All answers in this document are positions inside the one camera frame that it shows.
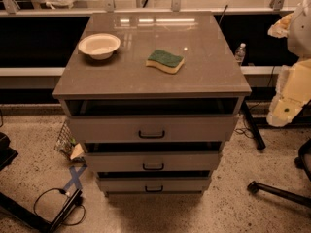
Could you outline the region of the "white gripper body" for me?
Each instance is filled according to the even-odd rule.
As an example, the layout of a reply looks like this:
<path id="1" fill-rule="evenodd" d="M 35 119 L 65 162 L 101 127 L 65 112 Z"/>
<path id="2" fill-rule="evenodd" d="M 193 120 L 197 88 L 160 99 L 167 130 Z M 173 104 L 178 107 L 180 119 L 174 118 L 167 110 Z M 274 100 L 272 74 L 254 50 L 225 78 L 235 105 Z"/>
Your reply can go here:
<path id="1" fill-rule="evenodd" d="M 297 108 L 302 108 L 311 100 L 311 59 L 296 62 L 290 68 L 282 95 Z"/>

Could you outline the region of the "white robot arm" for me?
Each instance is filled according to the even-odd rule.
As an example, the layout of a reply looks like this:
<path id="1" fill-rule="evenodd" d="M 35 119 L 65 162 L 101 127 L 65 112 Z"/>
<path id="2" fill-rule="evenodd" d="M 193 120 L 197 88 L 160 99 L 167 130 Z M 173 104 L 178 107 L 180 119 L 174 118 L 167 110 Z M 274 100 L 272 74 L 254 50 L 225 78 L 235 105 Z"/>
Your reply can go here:
<path id="1" fill-rule="evenodd" d="M 286 37 L 289 52 L 298 57 L 292 67 L 281 68 L 266 117 L 269 125 L 283 127 L 311 101 L 311 0 L 299 3 L 293 13 L 272 25 L 268 34 Z"/>

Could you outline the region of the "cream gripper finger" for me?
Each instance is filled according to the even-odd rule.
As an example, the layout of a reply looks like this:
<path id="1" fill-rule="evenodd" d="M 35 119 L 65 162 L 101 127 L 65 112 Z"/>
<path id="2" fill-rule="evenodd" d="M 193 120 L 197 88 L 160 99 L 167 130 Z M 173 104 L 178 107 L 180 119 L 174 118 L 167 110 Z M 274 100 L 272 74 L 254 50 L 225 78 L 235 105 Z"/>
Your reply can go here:
<path id="1" fill-rule="evenodd" d="M 297 108 L 290 102 L 287 102 L 282 95 L 290 68 L 291 67 L 289 66 L 283 66 L 281 68 L 275 87 L 276 94 L 271 101 L 269 112 L 266 117 L 268 124 L 274 127 L 284 127 L 285 125 L 291 123 L 302 109 Z"/>
<path id="2" fill-rule="evenodd" d="M 279 19 L 277 22 L 270 26 L 267 34 L 275 38 L 287 38 L 289 35 L 289 28 L 292 17 L 293 13 L 290 13 Z"/>

